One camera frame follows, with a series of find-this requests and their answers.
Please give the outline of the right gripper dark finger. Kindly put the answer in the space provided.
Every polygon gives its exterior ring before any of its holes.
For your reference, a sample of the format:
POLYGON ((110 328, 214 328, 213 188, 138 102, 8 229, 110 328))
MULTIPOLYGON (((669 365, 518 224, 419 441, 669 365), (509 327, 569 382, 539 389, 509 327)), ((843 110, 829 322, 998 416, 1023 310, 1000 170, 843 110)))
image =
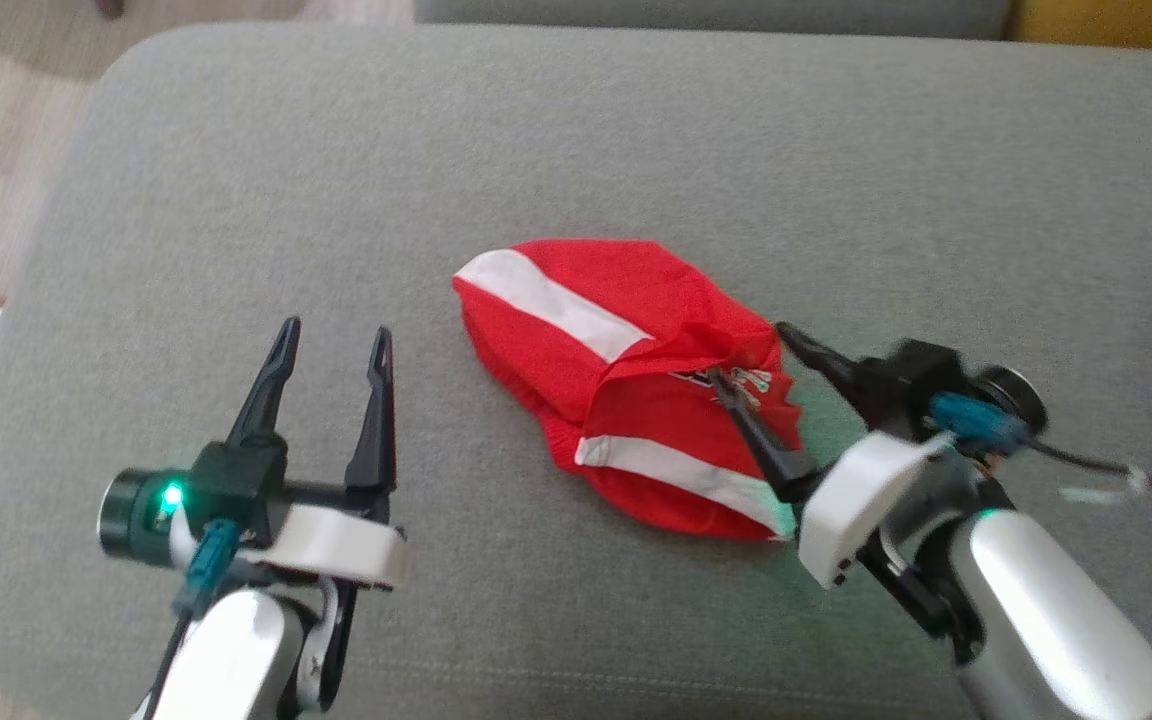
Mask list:
POLYGON ((820 469, 812 455, 808 450, 788 447, 756 414, 755 407, 749 404, 744 393, 721 367, 710 367, 707 376, 717 391, 719 404, 732 415, 776 500, 781 503, 805 503, 820 483, 820 469))
POLYGON ((882 424, 881 387, 876 386, 867 367, 859 361, 851 361, 832 347, 810 338, 791 323, 774 323, 774 331, 795 359, 826 378, 838 395, 844 397, 847 404, 851 406, 867 427, 879 427, 882 424))

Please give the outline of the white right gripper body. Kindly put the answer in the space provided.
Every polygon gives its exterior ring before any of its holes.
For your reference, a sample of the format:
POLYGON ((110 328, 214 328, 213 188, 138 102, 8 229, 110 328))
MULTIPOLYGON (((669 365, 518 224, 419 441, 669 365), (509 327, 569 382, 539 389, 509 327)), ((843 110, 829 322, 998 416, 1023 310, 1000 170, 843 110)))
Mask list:
POLYGON ((823 588, 859 564, 923 632, 979 643, 982 621, 952 570, 952 539, 968 520, 1011 509, 992 468, 1048 425, 1032 384, 988 366, 961 389, 899 406, 901 424, 847 448, 799 511, 797 548, 823 588))

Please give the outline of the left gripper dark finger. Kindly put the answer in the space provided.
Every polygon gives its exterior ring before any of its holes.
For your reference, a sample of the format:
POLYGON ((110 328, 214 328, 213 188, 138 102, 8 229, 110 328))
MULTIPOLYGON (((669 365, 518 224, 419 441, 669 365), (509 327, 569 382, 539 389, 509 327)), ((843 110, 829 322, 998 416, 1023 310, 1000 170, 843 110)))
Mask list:
POLYGON ((223 445, 230 448, 287 448, 276 432, 285 382, 291 378, 296 361, 302 320, 288 316, 271 343, 268 356, 248 392, 241 410, 223 445))
POLYGON ((393 338, 385 325, 376 331, 367 361, 367 397, 364 425, 346 468, 349 491, 393 491, 396 487, 396 382, 393 338))

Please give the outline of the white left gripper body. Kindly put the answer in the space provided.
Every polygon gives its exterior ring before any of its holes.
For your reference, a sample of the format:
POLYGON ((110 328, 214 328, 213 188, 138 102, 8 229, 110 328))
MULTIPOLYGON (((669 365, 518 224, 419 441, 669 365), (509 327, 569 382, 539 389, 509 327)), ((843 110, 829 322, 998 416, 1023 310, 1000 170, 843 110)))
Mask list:
POLYGON ((99 514, 106 556, 182 574, 175 626, 150 702, 333 702, 358 592, 406 579, 401 529, 334 507, 293 503, 265 550, 238 526, 196 536, 180 473, 127 470, 99 514))

